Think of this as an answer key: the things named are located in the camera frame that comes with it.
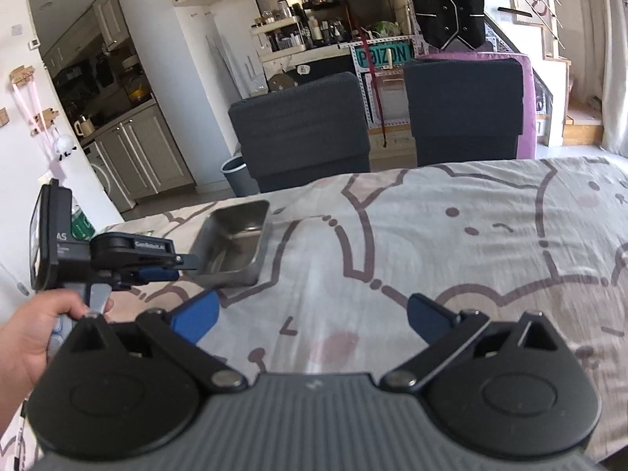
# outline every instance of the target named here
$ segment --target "license plate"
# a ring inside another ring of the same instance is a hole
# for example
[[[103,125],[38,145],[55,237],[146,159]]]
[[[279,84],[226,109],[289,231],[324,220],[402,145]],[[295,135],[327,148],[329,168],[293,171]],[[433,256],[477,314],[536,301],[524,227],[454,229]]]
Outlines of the license plate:
[[[388,50],[391,50],[392,64],[399,65],[412,60],[412,50],[409,42],[382,42],[381,44],[370,44],[369,51],[375,67],[385,67],[388,65]],[[369,66],[366,60],[366,53],[362,46],[356,47],[357,62],[363,69]]]

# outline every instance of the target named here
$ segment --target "washing machine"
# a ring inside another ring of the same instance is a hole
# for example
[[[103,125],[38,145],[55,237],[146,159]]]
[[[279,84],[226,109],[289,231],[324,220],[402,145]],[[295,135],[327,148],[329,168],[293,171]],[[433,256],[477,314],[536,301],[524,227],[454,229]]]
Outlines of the washing machine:
[[[100,156],[97,146],[92,143],[83,148],[89,164],[102,184],[102,188],[120,212],[128,211],[136,206],[135,200],[129,199],[118,184],[111,170]]]

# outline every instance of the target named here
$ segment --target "green label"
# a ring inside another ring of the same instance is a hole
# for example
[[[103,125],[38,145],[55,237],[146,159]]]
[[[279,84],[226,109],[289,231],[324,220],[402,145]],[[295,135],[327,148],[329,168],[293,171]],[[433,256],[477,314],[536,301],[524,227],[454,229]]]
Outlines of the green label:
[[[72,235],[74,239],[90,240],[95,233],[96,230],[93,228],[92,223],[89,222],[81,209],[72,214]]]
[[[371,60],[375,67],[385,67],[388,65],[388,50],[391,52],[392,64],[399,65],[412,60],[412,50],[409,42],[382,42],[381,44],[369,45]],[[357,62],[363,69],[369,66],[366,60],[366,53],[362,46],[356,47]]]

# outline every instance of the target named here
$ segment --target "wooden floor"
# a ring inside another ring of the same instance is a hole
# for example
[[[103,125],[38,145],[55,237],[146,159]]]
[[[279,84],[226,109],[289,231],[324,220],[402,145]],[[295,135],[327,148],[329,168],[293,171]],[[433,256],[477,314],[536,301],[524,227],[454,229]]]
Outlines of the wooden floor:
[[[569,101],[563,145],[600,145],[603,134],[602,115],[598,111],[577,100]]]

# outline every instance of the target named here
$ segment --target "pink fabric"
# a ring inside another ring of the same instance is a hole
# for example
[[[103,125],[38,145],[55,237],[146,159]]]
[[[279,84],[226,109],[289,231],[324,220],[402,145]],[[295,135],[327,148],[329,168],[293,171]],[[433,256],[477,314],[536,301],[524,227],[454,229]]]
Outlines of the pink fabric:
[[[514,58],[523,68],[523,133],[517,143],[517,159],[536,159],[536,93],[532,64],[518,53],[434,53],[422,58],[445,60],[503,60]]]

